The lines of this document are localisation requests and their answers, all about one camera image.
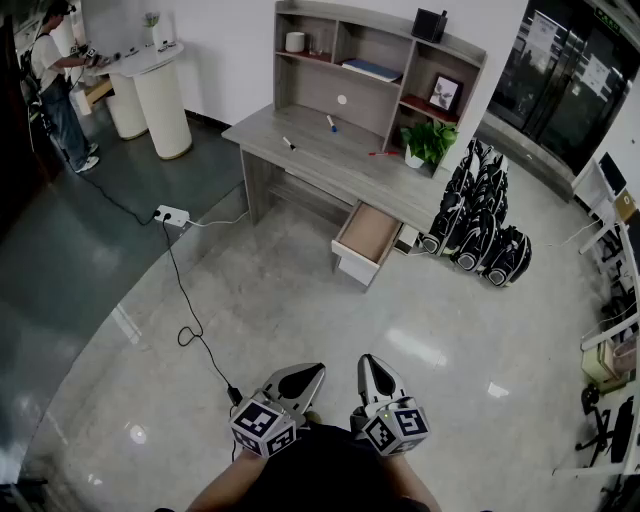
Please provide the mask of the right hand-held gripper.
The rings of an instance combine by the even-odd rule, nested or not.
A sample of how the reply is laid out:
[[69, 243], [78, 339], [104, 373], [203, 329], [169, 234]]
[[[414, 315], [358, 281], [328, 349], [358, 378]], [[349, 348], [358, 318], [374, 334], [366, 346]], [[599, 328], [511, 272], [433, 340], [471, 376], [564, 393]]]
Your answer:
[[[357, 440], [368, 441], [380, 456], [394, 456], [414, 449], [430, 435], [424, 409], [413, 397], [405, 397], [404, 382], [389, 364], [363, 354], [357, 371], [358, 394], [367, 406], [358, 407], [350, 416]], [[396, 401], [370, 404], [376, 400]]]

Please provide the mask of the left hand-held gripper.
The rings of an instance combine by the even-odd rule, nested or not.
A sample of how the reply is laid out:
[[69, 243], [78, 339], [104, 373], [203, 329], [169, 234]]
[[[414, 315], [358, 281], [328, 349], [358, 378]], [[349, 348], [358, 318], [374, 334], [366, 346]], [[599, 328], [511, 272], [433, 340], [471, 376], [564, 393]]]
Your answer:
[[258, 456], [274, 456], [291, 446], [324, 379], [323, 363], [301, 363], [274, 372], [232, 414], [229, 426], [237, 443]]

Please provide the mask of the wooden desk drawer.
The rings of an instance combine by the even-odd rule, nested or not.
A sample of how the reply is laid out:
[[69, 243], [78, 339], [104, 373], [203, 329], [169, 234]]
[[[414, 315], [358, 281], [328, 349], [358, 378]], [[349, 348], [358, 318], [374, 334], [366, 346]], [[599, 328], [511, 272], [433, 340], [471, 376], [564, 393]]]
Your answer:
[[403, 223], [358, 200], [331, 241], [334, 270], [367, 291], [384, 265]]

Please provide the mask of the person's right forearm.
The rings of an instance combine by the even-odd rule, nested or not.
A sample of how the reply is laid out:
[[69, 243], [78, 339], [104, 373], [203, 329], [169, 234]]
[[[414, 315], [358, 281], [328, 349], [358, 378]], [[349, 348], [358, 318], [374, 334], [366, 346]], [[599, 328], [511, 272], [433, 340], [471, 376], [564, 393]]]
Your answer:
[[442, 512], [436, 498], [404, 455], [386, 457], [382, 460], [382, 465], [389, 484], [397, 496], [421, 503], [429, 512]]

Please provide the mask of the person's left forearm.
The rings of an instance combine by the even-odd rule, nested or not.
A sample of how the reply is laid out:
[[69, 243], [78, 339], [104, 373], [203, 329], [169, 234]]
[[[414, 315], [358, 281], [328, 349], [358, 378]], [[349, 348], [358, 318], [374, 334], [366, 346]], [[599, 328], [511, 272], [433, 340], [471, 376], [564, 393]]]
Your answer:
[[187, 508], [187, 512], [226, 512], [233, 508], [256, 482], [267, 460], [243, 450], [209, 483]]

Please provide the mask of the grey wooden desk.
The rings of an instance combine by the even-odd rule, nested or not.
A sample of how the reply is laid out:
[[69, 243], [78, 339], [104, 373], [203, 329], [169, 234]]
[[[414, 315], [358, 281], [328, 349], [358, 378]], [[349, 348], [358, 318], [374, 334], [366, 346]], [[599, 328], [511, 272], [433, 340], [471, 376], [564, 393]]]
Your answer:
[[439, 211], [442, 183], [408, 167], [403, 156], [368, 156], [377, 135], [344, 122], [333, 133], [319, 111], [269, 105], [222, 136], [239, 146], [253, 224], [270, 210], [271, 184], [281, 172], [349, 204], [367, 203], [423, 233]]

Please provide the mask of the black office chair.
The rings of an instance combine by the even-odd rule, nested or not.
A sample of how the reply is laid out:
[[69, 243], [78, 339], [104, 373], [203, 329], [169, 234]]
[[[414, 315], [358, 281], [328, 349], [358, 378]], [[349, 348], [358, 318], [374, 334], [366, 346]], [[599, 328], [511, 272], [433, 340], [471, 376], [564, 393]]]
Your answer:
[[621, 463], [624, 460], [631, 430], [633, 426], [634, 397], [628, 397], [619, 407], [616, 421], [612, 429], [609, 428], [611, 410], [600, 410], [598, 407], [600, 392], [594, 384], [589, 384], [581, 392], [581, 405], [586, 417], [592, 414], [595, 418], [596, 434], [585, 443], [577, 443], [576, 452], [594, 448], [590, 467], [593, 467], [598, 456], [602, 453], [611, 455], [611, 462]]

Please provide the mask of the grey wooden desk hutch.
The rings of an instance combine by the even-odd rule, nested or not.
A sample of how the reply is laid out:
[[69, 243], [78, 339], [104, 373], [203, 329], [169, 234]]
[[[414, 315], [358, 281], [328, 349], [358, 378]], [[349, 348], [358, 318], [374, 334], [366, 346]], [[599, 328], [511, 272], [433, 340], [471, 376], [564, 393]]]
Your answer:
[[[273, 105], [299, 105], [351, 123], [380, 138], [373, 150], [403, 152], [400, 129], [437, 119], [459, 127], [486, 62], [485, 50], [444, 33], [439, 43], [415, 38], [413, 22], [363, 8], [308, 0], [275, 5]], [[285, 51], [288, 32], [306, 34], [301, 53]], [[309, 35], [324, 32], [324, 54], [309, 54]], [[402, 77], [391, 83], [347, 70], [341, 63], [361, 59]], [[437, 74], [463, 84], [453, 113], [428, 103]], [[347, 103], [341, 105], [342, 94]]]

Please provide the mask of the person's dark shirt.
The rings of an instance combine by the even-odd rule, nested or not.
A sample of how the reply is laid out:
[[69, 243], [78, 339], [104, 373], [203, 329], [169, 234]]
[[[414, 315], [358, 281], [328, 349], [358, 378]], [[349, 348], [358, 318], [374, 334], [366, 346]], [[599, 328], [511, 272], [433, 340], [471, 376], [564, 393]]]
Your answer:
[[234, 512], [430, 512], [397, 494], [370, 444], [315, 425], [270, 458]]

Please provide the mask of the white power strip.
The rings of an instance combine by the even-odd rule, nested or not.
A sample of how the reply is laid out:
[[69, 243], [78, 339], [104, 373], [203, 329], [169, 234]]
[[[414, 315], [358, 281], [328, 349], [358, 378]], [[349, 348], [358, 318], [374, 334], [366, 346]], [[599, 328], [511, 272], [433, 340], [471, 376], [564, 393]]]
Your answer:
[[182, 228], [190, 222], [190, 214], [186, 210], [159, 205], [154, 212], [153, 219], [160, 223]]

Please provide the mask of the black framed picture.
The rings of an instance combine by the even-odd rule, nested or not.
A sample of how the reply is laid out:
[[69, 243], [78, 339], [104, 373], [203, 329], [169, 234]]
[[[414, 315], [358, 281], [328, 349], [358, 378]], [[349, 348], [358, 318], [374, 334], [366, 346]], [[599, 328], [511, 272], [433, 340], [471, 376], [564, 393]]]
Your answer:
[[459, 103], [463, 84], [451, 77], [437, 74], [428, 103], [446, 113], [453, 113]]

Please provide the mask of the blue notebook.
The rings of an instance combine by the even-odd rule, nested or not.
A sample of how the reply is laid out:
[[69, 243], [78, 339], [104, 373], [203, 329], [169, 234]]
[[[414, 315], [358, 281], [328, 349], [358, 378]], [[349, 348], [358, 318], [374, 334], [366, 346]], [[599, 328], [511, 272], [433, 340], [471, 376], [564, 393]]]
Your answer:
[[377, 79], [385, 83], [391, 83], [402, 77], [401, 72], [397, 72], [361, 59], [350, 59], [341, 63], [341, 66], [347, 70], [365, 75], [370, 78]]

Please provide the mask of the white round counter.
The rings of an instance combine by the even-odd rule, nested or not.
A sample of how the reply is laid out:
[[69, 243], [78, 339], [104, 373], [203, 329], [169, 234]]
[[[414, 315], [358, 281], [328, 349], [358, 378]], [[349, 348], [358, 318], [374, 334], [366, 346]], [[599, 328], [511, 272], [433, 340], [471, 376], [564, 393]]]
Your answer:
[[93, 72], [95, 76], [108, 75], [114, 87], [118, 79], [133, 82], [141, 113], [162, 160], [178, 158], [192, 147], [175, 64], [183, 50], [180, 42], [168, 43], [161, 50], [145, 47]]

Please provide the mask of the glass entrance door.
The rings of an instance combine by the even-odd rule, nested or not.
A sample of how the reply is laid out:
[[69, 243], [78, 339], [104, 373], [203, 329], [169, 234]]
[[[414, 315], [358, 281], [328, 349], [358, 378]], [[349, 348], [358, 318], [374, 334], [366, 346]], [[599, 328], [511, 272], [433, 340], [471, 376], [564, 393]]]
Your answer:
[[590, 0], [528, 0], [489, 111], [579, 174], [640, 69], [640, 51]]

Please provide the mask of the black box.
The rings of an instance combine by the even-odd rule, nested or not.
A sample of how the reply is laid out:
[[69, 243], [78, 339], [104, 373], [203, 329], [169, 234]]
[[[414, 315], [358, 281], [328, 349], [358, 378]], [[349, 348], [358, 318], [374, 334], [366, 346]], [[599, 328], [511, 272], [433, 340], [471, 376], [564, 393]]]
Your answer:
[[448, 21], [447, 11], [441, 13], [419, 8], [417, 10], [411, 34], [418, 39], [439, 43]]

